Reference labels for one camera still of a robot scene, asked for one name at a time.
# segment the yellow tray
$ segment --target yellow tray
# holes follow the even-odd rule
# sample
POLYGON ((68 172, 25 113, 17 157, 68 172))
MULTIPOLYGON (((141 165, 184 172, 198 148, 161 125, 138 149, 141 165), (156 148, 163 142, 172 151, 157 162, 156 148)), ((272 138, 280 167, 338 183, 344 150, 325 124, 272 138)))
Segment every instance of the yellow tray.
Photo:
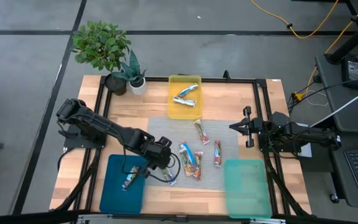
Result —
POLYGON ((168 81, 168 117, 171 119, 200 119, 202 110, 201 77, 199 75, 170 75, 168 81), (196 106, 191 107, 173 102, 173 97, 179 92, 197 83, 199 87, 183 97, 186 100, 196 100, 196 106))

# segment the gray floor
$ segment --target gray floor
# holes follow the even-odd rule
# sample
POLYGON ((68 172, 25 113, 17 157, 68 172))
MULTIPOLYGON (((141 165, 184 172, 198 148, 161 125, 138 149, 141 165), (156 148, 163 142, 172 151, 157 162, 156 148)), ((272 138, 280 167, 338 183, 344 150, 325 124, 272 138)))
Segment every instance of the gray floor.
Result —
MULTIPOLYGON (((297 30, 312 30, 324 18, 330 3, 256 0, 294 23, 297 30)), ((70 30, 80 0, 0 0, 0 29, 70 30)), ((88 0, 81 23, 105 20, 128 30, 286 30, 280 21, 257 10, 248 0, 88 0)), ((322 30, 342 30, 349 11, 339 4, 322 30)), ((303 88, 314 65, 335 37, 299 40, 294 37, 220 35, 130 35, 133 49, 150 76, 176 73, 221 77, 279 78, 285 94, 303 88)), ((55 81, 68 36, 0 35, 0 215, 9 206, 24 163, 55 81)), ((107 74, 74 62, 67 65, 55 111, 66 98, 76 97, 85 74, 107 74)), ((315 85, 312 90, 321 88, 315 85)), ((323 97, 310 99, 325 103, 323 97)), ((291 116, 313 124, 329 108, 304 102, 291 116)), ((24 212, 47 211, 57 174, 57 159, 63 138, 51 119, 39 163, 25 203, 24 212)), ((358 221, 358 208, 345 202, 332 204, 329 176, 304 173, 312 211, 324 218, 358 221)))

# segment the light green tray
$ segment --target light green tray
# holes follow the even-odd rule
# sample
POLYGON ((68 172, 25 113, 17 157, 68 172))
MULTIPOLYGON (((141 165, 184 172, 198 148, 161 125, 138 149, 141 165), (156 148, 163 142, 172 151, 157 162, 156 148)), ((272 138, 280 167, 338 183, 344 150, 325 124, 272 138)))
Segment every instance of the light green tray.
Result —
POLYGON ((228 159, 224 164, 226 208, 231 218, 270 218, 265 165, 261 159, 228 159))

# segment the potted plant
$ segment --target potted plant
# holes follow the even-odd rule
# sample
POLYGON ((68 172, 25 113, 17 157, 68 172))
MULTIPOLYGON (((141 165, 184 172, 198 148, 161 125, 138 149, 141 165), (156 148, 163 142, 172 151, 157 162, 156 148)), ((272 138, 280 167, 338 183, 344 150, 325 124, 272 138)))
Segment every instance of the potted plant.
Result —
POLYGON ((142 73, 140 72, 140 65, 137 61, 135 53, 132 50, 129 55, 129 65, 125 62, 121 62, 121 67, 123 71, 113 72, 112 74, 115 77, 127 80, 132 92, 135 95, 144 94, 146 92, 146 79, 144 78, 146 70, 143 70, 142 73))
POLYGON ((90 63, 99 71, 107 69, 110 74, 105 81, 106 87, 116 95, 123 95, 127 91, 127 80, 115 76, 113 70, 121 69, 120 59, 125 58, 125 50, 129 53, 128 45, 131 42, 126 39, 126 32, 102 21, 88 21, 87 26, 88 28, 82 25, 73 36, 72 51, 77 53, 75 61, 90 63))

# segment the wooden table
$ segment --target wooden table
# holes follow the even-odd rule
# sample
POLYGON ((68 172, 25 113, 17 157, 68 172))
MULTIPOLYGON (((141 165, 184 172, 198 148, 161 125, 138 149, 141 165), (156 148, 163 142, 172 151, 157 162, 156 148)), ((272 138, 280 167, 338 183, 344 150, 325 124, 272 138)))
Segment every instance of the wooden table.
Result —
MULTIPOLYGON (((91 109, 93 109, 96 95, 98 94, 100 78, 100 76, 96 75, 85 75, 80 88, 78 98, 85 101, 86 105, 91 109)), ((167 117, 168 82, 147 82, 147 86, 147 93, 144 96, 135 96, 130 91, 123 96, 113 95, 108 118, 121 126, 131 126, 147 131, 149 117, 167 117)), ((272 112, 279 111, 288 115, 281 81, 267 80, 267 87, 272 112)), ((259 95, 263 117, 267 119, 262 89, 259 89, 259 95)), ((101 105, 100 111, 103 111, 103 100, 101 105)), ((251 84, 203 83, 203 119, 240 121, 244 118, 242 109, 245 106, 251 106, 251 117, 255 117, 256 106, 251 84)), ((254 136, 254 138, 255 147, 248 149, 245 145, 246 136, 239 134, 240 159, 263 159, 263 155, 259 151, 257 136, 254 136)), ((50 208, 59 206, 77 184, 84 151, 84 149, 74 149, 62 159, 50 208)), ((122 154, 122 146, 116 139, 109 136, 106 147, 101 153, 96 185, 94 187, 91 207, 91 210, 94 212, 99 212, 104 176, 106 175, 108 157, 111 154, 122 154)), ((295 159, 282 159, 282 167, 287 188, 302 208, 311 213, 299 161, 295 159)), ((88 184, 84 187, 80 208, 85 207, 87 193, 88 184)), ((283 213, 281 195, 276 185, 275 193, 278 211, 283 213)), ((141 213, 227 215, 227 210, 224 192, 221 190, 146 186, 141 213)))

